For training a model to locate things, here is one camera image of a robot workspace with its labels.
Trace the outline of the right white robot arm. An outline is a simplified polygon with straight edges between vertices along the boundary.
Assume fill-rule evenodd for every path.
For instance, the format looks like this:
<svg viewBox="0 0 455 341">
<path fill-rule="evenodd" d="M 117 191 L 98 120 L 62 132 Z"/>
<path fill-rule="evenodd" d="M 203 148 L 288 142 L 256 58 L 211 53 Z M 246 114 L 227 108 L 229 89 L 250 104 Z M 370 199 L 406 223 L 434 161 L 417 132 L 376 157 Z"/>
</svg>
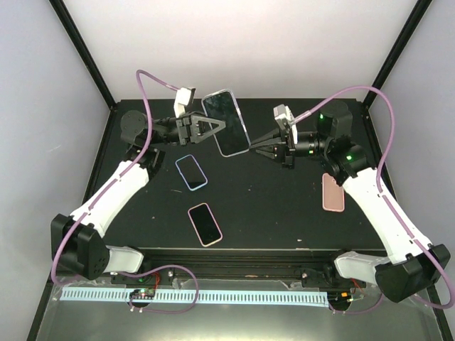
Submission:
<svg viewBox="0 0 455 341">
<path fill-rule="evenodd" d="M 331 100 L 318 109 L 315 131 L 298 131 L 288 106 L 274 108 L 278 127 L 253 141 L 251 150 L 294 168 L 297 157 L 316 158 L 325 173 L 350 195 L 379 236 L 384 257 L 346 251 L 323 268 L 327 284 L 340 286 L 348 278 L 376 285 L 394 303 L 417 295 L 445 273 L 451 254 L 435 245 L 406 216 L 391 195 L 380 171 L 368 160 L 362 146 L 353 142 L 353 115 L 348 105 Z"/>
</svg>

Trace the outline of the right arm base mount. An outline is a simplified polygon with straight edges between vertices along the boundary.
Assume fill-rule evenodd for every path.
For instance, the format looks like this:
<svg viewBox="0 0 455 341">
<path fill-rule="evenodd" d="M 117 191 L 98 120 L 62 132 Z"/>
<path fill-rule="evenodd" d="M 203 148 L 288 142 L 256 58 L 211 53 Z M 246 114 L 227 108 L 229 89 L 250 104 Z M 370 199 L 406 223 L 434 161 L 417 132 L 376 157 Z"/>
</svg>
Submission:
<svg viewBox="0 0 455 341">
<path fill-rule="evenodd" d="M 360 280 L 343 278 L 332 263 L 307 263 L 299 267 L 299 279 L 304 286 L 315 288 L 358 288 L 364 289 L 367 284 Z"/>
</svg>

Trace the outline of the pink phone case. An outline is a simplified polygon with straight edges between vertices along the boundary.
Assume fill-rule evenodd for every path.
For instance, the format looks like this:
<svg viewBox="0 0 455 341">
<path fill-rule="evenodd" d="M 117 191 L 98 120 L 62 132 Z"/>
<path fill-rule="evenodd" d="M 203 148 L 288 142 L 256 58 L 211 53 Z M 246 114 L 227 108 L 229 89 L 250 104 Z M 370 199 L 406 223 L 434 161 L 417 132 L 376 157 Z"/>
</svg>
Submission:
<svg viewBox="0 0 455 341">
<path fill-rule="evenodd" d="M 328 173 L 322 175 L 322 208 L 328 212 L 345 210 L 344 190 Z"/>
</svg>

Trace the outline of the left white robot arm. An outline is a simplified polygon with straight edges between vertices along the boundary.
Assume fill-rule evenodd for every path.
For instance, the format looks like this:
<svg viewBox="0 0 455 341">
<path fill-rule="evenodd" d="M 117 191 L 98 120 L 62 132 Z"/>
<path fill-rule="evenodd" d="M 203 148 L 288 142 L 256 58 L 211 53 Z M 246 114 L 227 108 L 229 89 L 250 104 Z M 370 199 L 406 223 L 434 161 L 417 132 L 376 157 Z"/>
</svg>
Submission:
<svg viewBox="0 0 455 341">
<path fill-rule="evenodd" d="M 111 177 L 81 207 L 68 216 L 58 214 L 50 224 L 53 263 L 50 275 L 58 283 L 57 269 L 94 280 L 104 273 L 127 273 L 136 283 L 146 283 L 152 265 L 134 247 L 108 246 L 104 237 L 130 199 L 159 171 L 165 153 L 154 144 L 198 144 L 226 127 L 223 120 L 200 112 L 153 120 L 137 110 L 121 119 L 121 139 L 129 149 Z"/>
</svg>

